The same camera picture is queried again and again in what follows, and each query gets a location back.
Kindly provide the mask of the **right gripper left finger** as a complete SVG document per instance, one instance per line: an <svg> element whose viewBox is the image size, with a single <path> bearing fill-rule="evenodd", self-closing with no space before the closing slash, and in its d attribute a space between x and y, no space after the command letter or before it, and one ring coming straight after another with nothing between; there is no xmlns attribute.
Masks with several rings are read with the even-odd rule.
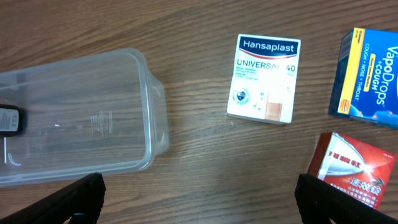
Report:
<svg viewBox="0 0 398 224"><path fill-rule="evenodd" d="M1 224L96 224L105 191L102 174L95 172L1 219Z"/></svg>

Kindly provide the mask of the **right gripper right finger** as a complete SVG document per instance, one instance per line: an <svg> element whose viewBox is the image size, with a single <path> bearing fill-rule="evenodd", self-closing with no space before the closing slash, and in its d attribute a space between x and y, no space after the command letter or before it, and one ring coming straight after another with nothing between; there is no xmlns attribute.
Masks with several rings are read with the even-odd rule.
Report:
<svg viewBox="0 0 398 224"><path fill-rule="evenodd" d="M303 224L397 224L310 174L299 175L294 195Z"/></svg>

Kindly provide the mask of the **dark bottle white cap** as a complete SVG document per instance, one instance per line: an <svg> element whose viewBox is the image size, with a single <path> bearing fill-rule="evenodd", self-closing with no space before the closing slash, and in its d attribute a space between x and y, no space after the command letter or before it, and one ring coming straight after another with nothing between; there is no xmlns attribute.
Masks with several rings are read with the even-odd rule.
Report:
<svg viewBox="0 0 398 224"><path fill-rule="evenodd" d="M26 112L14 105L1 104L1 137L13 137L24 132Z"/></svg>

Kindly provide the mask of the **blue VapoDrops box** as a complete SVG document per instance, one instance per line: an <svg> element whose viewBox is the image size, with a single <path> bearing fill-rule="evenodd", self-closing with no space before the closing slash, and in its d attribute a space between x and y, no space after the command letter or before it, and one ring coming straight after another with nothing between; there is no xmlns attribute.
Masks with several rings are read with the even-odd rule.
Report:
<svg viewBox="0 0 398 224"><path fill-rule="evenodd" d="M397 128L397 32L355 27L342 38L328 113Z"/></svg>

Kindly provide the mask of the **white Hansaplast plaster box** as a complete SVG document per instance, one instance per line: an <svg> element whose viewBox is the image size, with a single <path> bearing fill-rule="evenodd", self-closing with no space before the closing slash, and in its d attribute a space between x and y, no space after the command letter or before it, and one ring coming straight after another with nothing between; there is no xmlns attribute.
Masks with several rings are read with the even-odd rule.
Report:
<svg viewBox="0 0 398 224"><path fill-rule="evenodd" d="M227 114L265 123L291 123L300 47L300 39L239 34Z"/></svg>

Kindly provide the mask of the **clear plastic container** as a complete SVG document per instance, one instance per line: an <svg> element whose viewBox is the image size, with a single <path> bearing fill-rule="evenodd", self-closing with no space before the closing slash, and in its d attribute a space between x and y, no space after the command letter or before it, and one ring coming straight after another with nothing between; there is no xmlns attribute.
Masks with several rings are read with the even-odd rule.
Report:
<svg viewBox="0 0 398 224"><path fill-rule="evenodd" d="M164 86L126 48L2 72L1 104L26 112L1 138L1 186L139 172L169 148Z"/></svg>

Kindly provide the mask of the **red medicine box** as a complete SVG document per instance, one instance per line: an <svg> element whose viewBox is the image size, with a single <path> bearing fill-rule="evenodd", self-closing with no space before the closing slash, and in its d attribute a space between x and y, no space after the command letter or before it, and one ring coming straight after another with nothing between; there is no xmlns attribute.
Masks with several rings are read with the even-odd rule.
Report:
<svg viewBox="0 0 398 224"><path fill-rule="evenodd" d="M397 156L336 132L322 133L307 173L378 209Z"/></svg>

